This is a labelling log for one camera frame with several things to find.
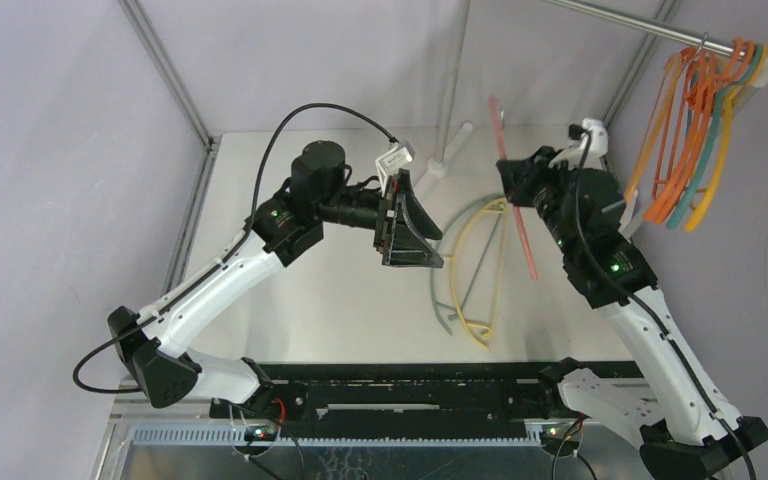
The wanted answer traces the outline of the pink hanger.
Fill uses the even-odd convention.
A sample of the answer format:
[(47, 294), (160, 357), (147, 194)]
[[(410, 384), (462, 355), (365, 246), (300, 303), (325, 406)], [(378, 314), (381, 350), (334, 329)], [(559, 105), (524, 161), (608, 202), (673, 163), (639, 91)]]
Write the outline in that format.
[(516, 187), (517, 171), (513, 167), (512, 163), (508, 160), (507, 149), (504, 140), (504, 126), (503, 126), (503, 112), (499, 106), (498, 99), (490, 95), (488, 98), (488, 108), (491, 114), (492, 128), (494, 132), (494, 138), (496, 143), (497, 154), (499, 160), (502, 162), (501, 176), (503, 180), (503, 189), (508, 199), (508, 202), (513, 206), (514, 221), (517, 228), (520, 243), (524, 252), (527, 267), (531, 279), (534, 282), (539, 280), (537, 266), (535, 263), (534, 255), (530, 245), (528, 233), (526, 230), (524, 218), (520, 209), (514, 204), (514, 191)]

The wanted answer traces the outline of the pale yellow hanger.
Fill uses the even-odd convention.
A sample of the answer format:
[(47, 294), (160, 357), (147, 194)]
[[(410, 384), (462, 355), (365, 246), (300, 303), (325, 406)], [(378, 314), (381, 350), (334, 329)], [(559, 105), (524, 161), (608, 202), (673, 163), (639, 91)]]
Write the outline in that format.
[[(482, 349), (491, 350), (491, 341), (495, 335), (495, 327), (499, 315), (499, 288), (501, 286), (503, 265), (502, 260), (496, 262), (494, 279), (492, 282), (492, 302), (489, 310), (489, 317), (486, 320), (469, 318), (466, 315), (466, 306), (471, 294), (477, 285), (479, 274), (484, 270), (488, 254), (494, 244), (498, 247), (498, 256), (503, 257), (507, 246), (507, 224), (509, 208), (506, 206), (502, 197), (490, 197), (489, 199), (479, 201), (475, 206), (470, 207), (463, 214), (463, 222), (458, 231), (453, 248), (449, 254), (448, 260), (448, 288), (453, 310), (454, 319), (461, 325), (468, 337)], [(487, 234), (486, 241), (482, 247), (474, 269), (463, 293), (459, 292), (459, 268), (460, 257), (463, 253), (466, 243), (475, 227), (486, 217), (493, 220), (490, 232)]]

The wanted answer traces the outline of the teal plastic hanger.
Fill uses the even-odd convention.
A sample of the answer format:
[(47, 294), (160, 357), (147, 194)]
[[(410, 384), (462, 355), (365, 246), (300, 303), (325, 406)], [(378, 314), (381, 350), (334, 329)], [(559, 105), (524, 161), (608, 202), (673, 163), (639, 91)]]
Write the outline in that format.
[(768, 47), (737, 38), (738, 51), (721, 60), (713, 53), (699, 52), (686, 64), (680, 102), (684, 128), (681, 156), (671, 160), (663, 188), (654, 190), (650, 220), (669, 229), (683, 226), (694, 230), (707, 213), (716, 194), (728, 156), (735, 98), (758, 76)]

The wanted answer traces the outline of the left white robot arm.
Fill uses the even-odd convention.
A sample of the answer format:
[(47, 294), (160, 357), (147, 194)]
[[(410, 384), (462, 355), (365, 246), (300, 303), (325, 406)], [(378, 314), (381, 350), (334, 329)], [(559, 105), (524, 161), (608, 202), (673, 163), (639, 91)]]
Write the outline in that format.
[(220, 254), (155, 302), (108, 317), (117, 354), (138, 392), (157, 408), (187, 397), (234, 403), (250, 417), (271, 407), (271, 382), (251, 359), (229, 360), (192, 348), (198, 334), (245, 292), (279, 273), (324, 237), (327, 223), (371, 230), (385, 266), (439, 269), (442, 237), (413, 190), (414, 152), (394, 142), (375, 161), (371, 187), (349, 184), (342, 146), (306, 145), (279, 190), (246, 219)]

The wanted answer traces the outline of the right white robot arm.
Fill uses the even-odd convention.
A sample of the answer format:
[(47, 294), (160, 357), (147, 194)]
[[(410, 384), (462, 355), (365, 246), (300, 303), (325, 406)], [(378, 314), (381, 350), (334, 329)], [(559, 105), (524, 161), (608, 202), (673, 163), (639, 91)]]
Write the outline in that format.
[(655, 479), (708, 479), (768, 441), (768, 426), (717, 388), (681, 334), (657, 277), (620, 231), (626, 202), (614, 177), (574, 166), (550, 147), (496, 164), (506, 198), (535, 210), (573, 288), (619, 336), (651, 388), (646, 401), (565, 358), (542, 374), (539, 406), (569, 410), (626, 440)]

